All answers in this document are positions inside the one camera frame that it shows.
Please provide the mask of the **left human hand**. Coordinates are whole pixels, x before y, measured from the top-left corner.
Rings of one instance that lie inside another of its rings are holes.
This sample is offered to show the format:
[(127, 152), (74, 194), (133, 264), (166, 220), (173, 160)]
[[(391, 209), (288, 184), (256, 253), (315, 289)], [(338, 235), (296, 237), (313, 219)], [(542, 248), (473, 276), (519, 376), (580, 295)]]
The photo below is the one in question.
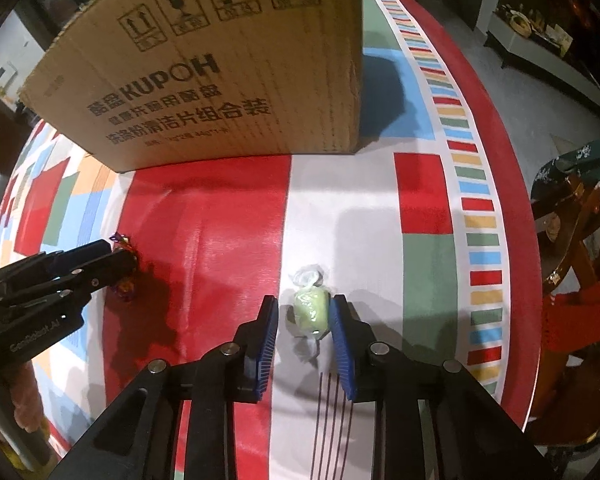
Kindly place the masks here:
[[(43, 403), (38, 392), (38, 382), (32, 362), (29, 361), (6, 370), (5, 377), (15, 408), (15, 421), (21, 429), (32, 434), (41, 428), (44, 418)], [(1, 430), (0, 441), (6, 441)]]

